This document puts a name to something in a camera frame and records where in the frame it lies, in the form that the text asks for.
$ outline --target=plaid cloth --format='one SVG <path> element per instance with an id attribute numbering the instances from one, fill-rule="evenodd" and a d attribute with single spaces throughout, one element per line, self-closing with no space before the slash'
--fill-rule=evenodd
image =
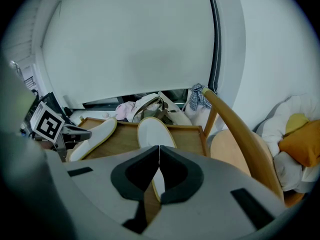
<path id="1" fill-rule="evenodd" d="M 196 111 L 198 108 L 198 105 L 203 105 L 204 107 L 211 109 L 210 102 L 205 98 L 205 96 L 202 95 L 202 90 L 206 88 L 206 86 L 197 83 L 194 86 L 192 86 L 191 91 L 192 94 L 190 96 L 190 108 L 193 111 Z"/>

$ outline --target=white slipper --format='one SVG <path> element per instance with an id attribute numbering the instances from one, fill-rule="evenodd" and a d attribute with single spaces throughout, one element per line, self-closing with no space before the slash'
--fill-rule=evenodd
<path id="1" fill-rule="evenodd" d="M 163 122 L 155 117 L 147 117 L 139 123 L 137 137 L 140 148 L 156 145 L 164 145 L 172 148 L 177 147 L 168 128 Z M 166 191 L 164 176 L 162 175 L 160 168 L 158 168 L 153 177 L 152 186 L 155 196 L 160 202 L 161 195 Z"/>
<path id="2" fill-rule="evenodd" d="M 102 124 L 90 129 L 91 138 L 84 140 L 70 155 L 70 162 L 78 161 L 85 158 L 95 148 L 104 143 L 115 131 L 117 120 L 109 118 Z"/>

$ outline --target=yellow pillow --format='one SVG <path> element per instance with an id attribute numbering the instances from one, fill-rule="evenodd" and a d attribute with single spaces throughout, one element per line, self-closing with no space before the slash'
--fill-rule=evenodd
<path id="1" fill-rule="evenodd" d="M 278 143 L 280 151 L 306 167 L 320 162 L 320 120 L 308 122 Z"/>
<path id="2" fill-rule="evenodd" d="M 288 122 L 285 126 L 285 136 L 292 134 L 294 131 L 300 129 L 305 124 L 309 123 L 309 119 L 306 118 L 305 114 L 296 113 L 289 117 Z"/>

